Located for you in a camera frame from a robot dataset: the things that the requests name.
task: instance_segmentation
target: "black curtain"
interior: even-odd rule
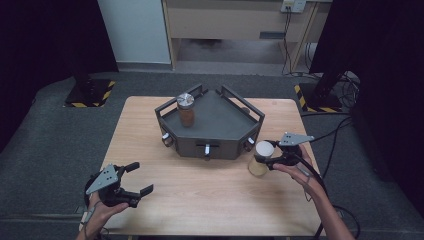
[[[340,61],[340,73],[359,77],[352,115],[364,147],[422,216],[423,7],[420,0],[334,0],[311,67],[325,73]]]
[[[118,68],[96,0],[1,0],[0,152],[40,88],[106,71]]]

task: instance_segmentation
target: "silver lid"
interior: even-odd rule
[[[188,93],[183,93],[177,97],[178,107],[189,109],[194,106],[194,97]]]

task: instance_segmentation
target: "jar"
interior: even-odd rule
[[[194,97],[188,93],[183,93],[177,97],[177,108],[181,123],[184,127],[191,127],[194,124]]]

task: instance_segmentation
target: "power strip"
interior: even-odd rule
[[[306,6],[306,0],[284,0],[281,12],[302,13]]]

